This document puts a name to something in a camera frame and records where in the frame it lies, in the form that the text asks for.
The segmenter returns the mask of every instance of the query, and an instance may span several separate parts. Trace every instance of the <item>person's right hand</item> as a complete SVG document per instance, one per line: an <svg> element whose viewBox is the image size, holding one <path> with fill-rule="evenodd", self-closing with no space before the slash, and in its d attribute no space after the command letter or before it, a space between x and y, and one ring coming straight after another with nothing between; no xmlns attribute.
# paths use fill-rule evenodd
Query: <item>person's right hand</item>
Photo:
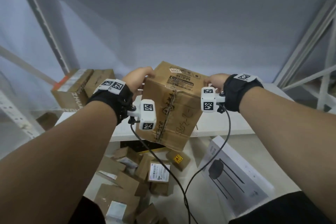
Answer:
<svg viewBox="0 0 336 224"><path fill-rule="evenodd" d="M224 82L229 78L229 74L214 74L204 79L204 84L208 86L209 83L212 83L212 87L218 88L217 93L223 90Z"/></svg>

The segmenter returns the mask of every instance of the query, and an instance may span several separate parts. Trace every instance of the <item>white box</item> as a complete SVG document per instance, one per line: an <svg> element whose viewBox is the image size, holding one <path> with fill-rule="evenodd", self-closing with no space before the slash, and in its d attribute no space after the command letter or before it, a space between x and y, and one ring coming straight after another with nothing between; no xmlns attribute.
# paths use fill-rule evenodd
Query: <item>white box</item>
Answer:
<svg viewBox="0 0 336 224"><path fill-rule="evenodd" d="M199 168L216 154L223 143L220 136L210 142ZM228 143L201 173L235 217L274 197L273 185Z"/></svg>

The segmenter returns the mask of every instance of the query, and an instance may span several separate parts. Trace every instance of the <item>black wristband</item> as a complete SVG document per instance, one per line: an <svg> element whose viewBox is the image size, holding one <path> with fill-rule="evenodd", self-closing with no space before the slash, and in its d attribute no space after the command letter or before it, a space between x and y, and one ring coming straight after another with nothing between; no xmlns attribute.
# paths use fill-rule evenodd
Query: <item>black wristband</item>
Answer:
<svg viewBox="0 0 336 224"><path fill-rule="evenodd" d="M246 82L234 78L236 75L237 74L230 75L223 86L225 94L225 108L233 112L239 112L240 102L247 91L253 87L263 88L263 85L257 79L251 82Z"/></svg>
<svg viewBox="0 0 336 224"><path fill-rule="evenodd" d="M89 98L87 104L92 101L100 101L108 104L117 116L117 125L119 125L123 119L127 118L126 106L122 105L119 95L113 94L107 90L98 90Z"/></svg>

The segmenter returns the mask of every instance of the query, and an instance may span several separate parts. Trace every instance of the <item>brown cardboard box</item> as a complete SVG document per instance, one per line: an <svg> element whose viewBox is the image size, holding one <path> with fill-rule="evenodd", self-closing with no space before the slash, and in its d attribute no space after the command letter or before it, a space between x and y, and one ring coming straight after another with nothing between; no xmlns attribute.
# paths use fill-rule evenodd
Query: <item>brown cardboard box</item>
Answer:
<svg viewBox="0 0 336 224"><path fill-rule="evenodd" d="M136 217L136 224L158 224L159 214L153 203Z"/></svg>
<svg viewBox="0 0 336 224"><path fill-rule="evenodd" d="M163 218L162 220L159 221L159 224L169 224L166 218Z"/></svg>
<svg viewBox="0 0 336 224"><path fill-rule="evenodd" d="M96 88L105 81L105 79L115 79L113 69L99 70L95 69L90 79L86 83L84 90L88 97L91 97Z"/></svg>
<svg viewBox="0 0 336 224"><path fill-rule="evenodd" d="M152 131L139 129L137 134L176 151L186 145L201 111L201 89L205 75L161 62L155 78L147 78L142 98L155 102L157 122Z"/></svg>
<svg viewBox="0 0 336 224"><path fill-rule="evenodd" d="M41 125L41 127L47 131L55 126L56 122L58 121L58 117L55 113L46 112L42 116L38 117L36 121Z"/></svg>
<svg viewBox="0 0 336 224"><path fill-rule="evenodd" d="M54 85L51 93L64 112L76 112L86 105L84 86L92 73L92 69L75 69Z"/></svg>
<svg viewBox="0 0 336 224"><path fill-rule="evenodd" d="M149 189L147 183L141 182L137 177L127 175L122 171L118 173L115 184L137 197L145 197Z"/></svg>
<svg viewBox="0 0 336 224"><path fill-rule="evenodd" d="M166 158L180 171L183 171L190 162L190 158L183 151L170 150Z"/></svg>
<svg viewBox="0 0 336 224"><path fill-rule="evenodd" d="M161 160L166 167L170 170L170 162L167 160ZM169 182L169 172L160 164L157 160L152 160L149 163L149 173L148 173L148 181L149 182Z"/></svg>
<svg viewBox="0 0 336 224"><path fill-rule="evenodd" d="M126 166L114 159L103 156L99 167L97 168L96 174L108 179L111 182L114 182L118 176L119 171L124 171Z"/></svg>
<svg viewBox="0 0 336 224"><path fill-rule="evenodd" d="M169 195L169 182L151 182L149 191L153 195L160 195L167 197Z"/></svg>
<svg viewBox="0 0 336 224"><path fill-rule="evenodd" d="M138 177L142 181L147 180L147 175L149 171L149 163L154 159L153 156L144 154L138 168L135 171L135 176Z"/></svg>
<svg viewBox="0 0 336 224"><path fill-rule="evenodd" d="M133 224L140 197L133 196L124 189L102 184L94 202L99 206L106 219Z"/></svg>
<svg viewBox="0 0 336 224"><path fill-rule="evenodd" d="M124 147L116 150L112 158L125 164L129 168L138 167L141 161L141 156L130 147Z"/></svg>

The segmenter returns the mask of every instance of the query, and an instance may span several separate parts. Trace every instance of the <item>hand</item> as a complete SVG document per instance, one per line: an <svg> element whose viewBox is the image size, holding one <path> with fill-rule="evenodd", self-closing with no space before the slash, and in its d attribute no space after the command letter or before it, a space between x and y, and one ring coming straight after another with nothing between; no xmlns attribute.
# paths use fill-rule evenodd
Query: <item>hand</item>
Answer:
<svg viewBox="0 0 336 224"><path fill-rule="evenodd" d="M212 87L218 88L216 93L219 93L223 90L224 82L229 78L229 74L214 74L210 77L204 79L204 84L208 86L209 83L212 83Z"/></svg>
<svg viewBox="0 0 336 224"><path fill-rule="evenodd" d="M123 79L129 89L133 92L133 101L138 95L142 94L143 83L146 81L146 76L155 77L155 72L151 67L139 67L132 72L129 72Z"/></svg>

